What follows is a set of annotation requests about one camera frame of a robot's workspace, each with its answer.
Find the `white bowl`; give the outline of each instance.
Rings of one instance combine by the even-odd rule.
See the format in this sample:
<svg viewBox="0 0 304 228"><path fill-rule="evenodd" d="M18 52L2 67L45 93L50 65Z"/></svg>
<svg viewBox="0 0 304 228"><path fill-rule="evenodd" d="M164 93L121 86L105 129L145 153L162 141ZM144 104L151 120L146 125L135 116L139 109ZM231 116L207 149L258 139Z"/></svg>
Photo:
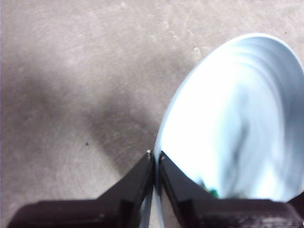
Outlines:
<svg viewBox="0 0 304 228"><path fill-rule="evenodd" d="M154 152L220 198L288 201L304 189L304 73L279 39L217 48L173 97Z"/></svg>

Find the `gray floor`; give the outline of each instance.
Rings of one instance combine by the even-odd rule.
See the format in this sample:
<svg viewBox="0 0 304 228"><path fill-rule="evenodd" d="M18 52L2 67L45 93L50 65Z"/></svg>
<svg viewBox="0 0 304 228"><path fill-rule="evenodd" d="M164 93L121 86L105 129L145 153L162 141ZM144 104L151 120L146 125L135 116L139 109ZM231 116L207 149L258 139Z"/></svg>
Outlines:
<svg viewBox="0 0 304 228"><path fill-rule="evenodd" d="M153 147L187 73L223 42L269 33L304 62L301 0L1 3L1 227L25 203L113 185Z"/></svg>

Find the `concrete floor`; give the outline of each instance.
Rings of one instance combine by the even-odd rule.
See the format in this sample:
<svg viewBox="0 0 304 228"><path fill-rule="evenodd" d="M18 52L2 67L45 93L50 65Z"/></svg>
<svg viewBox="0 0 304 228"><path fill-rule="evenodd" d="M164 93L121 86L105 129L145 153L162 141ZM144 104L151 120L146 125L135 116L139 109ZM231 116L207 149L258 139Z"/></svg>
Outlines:
<svg viewBox="0 0 304 228"><path fill-rule="evenodd" d="M225 41L269 33L304 62L302 0L1 3L1 227L25 203L94 198L118 181Z"/></svg>

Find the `green object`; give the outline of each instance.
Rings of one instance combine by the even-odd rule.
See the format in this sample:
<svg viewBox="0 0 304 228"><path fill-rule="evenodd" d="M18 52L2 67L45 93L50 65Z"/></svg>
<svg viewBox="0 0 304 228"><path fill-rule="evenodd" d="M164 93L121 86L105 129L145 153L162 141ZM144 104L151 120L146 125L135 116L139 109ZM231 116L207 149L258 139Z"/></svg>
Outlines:
<svg viewBox="0 0 304 228"><path fill-rule="evenodd" d="M218 192L217 192L215 189L211 189L211 190L209 191L209 193L210 193L212 196L216 197L216 198L219 197L219 194L218 194Z"/></svg>

